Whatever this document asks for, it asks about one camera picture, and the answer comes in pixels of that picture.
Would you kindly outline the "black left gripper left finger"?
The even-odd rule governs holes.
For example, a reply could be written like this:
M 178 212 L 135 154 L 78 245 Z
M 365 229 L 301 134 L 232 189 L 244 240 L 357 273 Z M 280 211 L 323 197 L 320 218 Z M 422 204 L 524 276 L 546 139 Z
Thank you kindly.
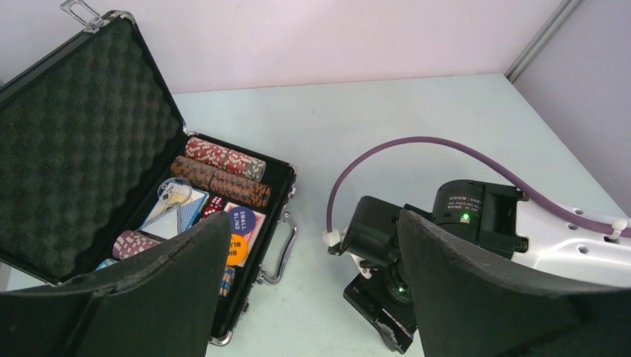
M 1 294 L 3 356 L 203 356 L 231 228 L 219 212 L 60 286 Z

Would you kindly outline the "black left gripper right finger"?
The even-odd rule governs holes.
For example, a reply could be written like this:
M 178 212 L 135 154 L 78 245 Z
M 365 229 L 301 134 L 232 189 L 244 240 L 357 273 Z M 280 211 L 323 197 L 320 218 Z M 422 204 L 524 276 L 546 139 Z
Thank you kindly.
M 409 210 L 397 233 L 426 356 L 628 356 L 630 291 L 537 271 Z

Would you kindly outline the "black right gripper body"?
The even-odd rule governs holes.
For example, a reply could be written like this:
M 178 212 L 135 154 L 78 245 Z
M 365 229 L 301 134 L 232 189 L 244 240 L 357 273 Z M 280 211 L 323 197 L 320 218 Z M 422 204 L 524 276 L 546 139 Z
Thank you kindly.
M 359 273 L 346 286 L 343 297 L 379 333 L 386 347 L 400 354 L 407 352 L 417 331 L 397 234 L 403 209 L 432 217 L 409 204 L 399 207 L 363 196 L 339 241 L 327 249 L 330 255 L 351 256 Z

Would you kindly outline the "blue card deck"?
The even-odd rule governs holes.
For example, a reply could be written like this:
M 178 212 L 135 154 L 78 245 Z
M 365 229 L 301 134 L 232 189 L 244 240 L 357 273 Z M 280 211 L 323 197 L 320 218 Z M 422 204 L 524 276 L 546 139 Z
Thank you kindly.
M 194 225 L 208 198 L 208 192 L 183 181 L 166 181 L 158 189 L 158 201 L 139 231 L 159 239 L 171 239 Z

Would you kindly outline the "clear dealer button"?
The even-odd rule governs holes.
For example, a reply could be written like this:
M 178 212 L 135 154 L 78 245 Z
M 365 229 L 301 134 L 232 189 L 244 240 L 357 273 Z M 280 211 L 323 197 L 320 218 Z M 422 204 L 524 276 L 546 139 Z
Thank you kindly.
M 185 178 L 168 178 L 157 189 L 157 203 L 166 208 L 180 207 L 192 196 L 193 187 Z

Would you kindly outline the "blue small blind button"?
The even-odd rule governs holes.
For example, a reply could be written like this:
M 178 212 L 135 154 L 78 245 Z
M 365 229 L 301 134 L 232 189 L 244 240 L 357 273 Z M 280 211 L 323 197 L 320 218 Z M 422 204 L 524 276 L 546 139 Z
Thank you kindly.
M 231 232 L 240 236 L 249 234 L 256 228 L 257 220 L 254 212 L 245 207 L 233 207 L 228 211 L 231 222 Z

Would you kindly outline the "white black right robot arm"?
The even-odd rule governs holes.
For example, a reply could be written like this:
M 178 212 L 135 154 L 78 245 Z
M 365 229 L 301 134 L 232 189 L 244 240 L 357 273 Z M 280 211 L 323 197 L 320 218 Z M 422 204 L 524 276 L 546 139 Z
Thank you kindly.
M 322 239 L 352 256 L 345 299 L 397 352 L 419 338 L 426 356 L 628 356 L 629 226 L 455 180 L 429 211 L 364 196 Z

